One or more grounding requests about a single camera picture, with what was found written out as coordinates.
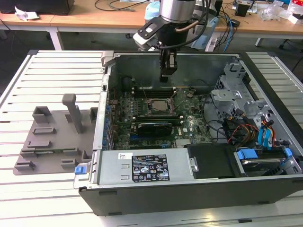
floor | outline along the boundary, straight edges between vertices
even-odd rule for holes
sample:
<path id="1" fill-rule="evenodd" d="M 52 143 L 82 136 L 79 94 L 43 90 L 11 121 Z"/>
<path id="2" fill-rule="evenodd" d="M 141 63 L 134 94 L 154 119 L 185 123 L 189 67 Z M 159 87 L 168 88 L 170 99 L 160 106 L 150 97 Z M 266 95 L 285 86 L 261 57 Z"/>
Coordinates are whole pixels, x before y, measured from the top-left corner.
<path id="1" fill-rule="evenodd" d="M 46 32 L 33 31 L 6 31 L 7 40 L 0 40 L 0 94 L 18 70 L 23 59 L 30 49 L 53 50 L 51 40 L 46 38 Z M 124 34 L 110 33 L 61 33 L 66 50 L 137 50 L 132 39 L 127 39 Z M 284 49 L 278 47 L 281 39 L 264 39 L 260 47 L 256 47 L 254 38 L 235 37 L 227 52 L 274 52 L 282 62 L 292 69 L 299 58 L 303 55 L 303 41 L 291 40 L 286 43 Z M 303 62 L 294 71 L 294 74 L 303 79 Z"/>

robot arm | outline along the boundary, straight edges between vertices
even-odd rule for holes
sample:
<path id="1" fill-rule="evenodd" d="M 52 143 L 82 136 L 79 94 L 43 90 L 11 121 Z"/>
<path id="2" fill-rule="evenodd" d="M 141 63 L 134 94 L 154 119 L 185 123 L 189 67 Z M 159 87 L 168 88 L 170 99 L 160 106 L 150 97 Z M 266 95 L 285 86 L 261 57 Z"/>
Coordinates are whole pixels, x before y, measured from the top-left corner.
<path id="1" fill-rule="evenodd" d="M 208 21 L 208 0 L 160 0 L 160 15 L 146 23 L 134 35 L 134 40 L 142 50 L 160 50 L 160 81 L 178 68 L 177 50 L 197 40 L 205 31 Z M 186 41 L 188 31 L 204 20 L 204 27 L 195 38 Z"/>

gray 3d printed part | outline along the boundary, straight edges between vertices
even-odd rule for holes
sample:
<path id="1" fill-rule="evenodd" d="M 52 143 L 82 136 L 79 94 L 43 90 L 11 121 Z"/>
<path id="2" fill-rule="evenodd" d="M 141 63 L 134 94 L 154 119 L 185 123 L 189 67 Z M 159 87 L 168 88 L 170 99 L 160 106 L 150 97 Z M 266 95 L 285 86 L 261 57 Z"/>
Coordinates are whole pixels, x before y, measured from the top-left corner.
<path id="1" fill-rule="evenodd" d="M 74 94 L 63 96 L 68 111 L 35 108 L 15 175 L 70 173 L 78 163 L 91 160 L 98 108 L 80 111 L 75 100 Z"/>

power supply label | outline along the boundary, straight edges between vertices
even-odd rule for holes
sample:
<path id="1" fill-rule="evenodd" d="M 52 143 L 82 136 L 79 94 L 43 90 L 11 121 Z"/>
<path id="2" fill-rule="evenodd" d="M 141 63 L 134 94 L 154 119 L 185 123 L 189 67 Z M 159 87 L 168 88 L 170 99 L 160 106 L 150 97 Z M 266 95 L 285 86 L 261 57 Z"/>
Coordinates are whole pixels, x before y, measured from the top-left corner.
<path id="1" fill-rule="evenodd" d="M 169 181 L 166 155 L 132 156 L 133 181 Z"/>

black box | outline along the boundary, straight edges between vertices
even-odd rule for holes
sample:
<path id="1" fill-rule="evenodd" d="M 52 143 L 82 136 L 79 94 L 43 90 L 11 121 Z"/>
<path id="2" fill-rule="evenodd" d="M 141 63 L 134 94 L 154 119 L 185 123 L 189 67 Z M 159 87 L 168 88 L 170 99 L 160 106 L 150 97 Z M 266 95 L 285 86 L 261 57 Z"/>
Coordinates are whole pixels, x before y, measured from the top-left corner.
<path id="1" fill-rule="evenodd" d="M 14 13 L 15 6 L 26 12 L 68 15 L 74 0 L 0 0 L 1 13 Z"/>

